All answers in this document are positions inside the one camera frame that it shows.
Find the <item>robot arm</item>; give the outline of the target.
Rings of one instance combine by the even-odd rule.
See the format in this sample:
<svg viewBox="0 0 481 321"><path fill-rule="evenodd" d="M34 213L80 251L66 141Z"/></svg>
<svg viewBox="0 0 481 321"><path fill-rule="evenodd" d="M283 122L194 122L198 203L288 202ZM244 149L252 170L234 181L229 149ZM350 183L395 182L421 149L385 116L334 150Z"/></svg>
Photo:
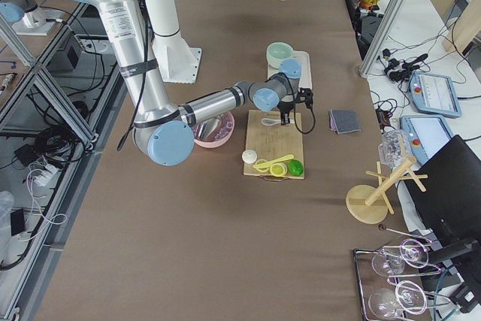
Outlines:
<svg viewBox="0 0 481 321"><path fill-rule="evenodd" d="M234 86L185 104L173 103L167 82L192 83L201 51L183 39L174 0L74 0L99 13L135 112L128 134L153 162L172 166L192 152L193 127L251 101L270 111L293 99L301 64L287 59L280 71L263 83Z"/></svg>

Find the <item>third robot base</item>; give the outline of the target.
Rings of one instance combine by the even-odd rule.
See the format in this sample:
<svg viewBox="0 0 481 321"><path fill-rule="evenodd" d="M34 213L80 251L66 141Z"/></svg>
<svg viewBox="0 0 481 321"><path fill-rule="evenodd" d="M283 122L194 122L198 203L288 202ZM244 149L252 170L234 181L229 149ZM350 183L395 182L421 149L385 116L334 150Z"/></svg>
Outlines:
<svg viewBox="0 0 481 321"><path fill-rule="evenodd" d="M47 36L53 27L35 0L1 0L1 16L18 35Z"/></svg>

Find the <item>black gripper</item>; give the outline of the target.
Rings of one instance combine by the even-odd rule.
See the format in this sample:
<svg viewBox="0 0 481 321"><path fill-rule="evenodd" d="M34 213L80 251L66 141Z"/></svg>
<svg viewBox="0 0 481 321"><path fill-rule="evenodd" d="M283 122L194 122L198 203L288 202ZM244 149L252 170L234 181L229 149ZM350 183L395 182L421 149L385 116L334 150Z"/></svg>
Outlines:
<svg viewBox="0 0 481 321"><path fill-rule="evenodd" d="M279 104L278 109L280 111L280 125L290 124L292 121L290 119L289 113L294 110L295 107L295 97L293 95L286 95L283 97Z"/></svg>

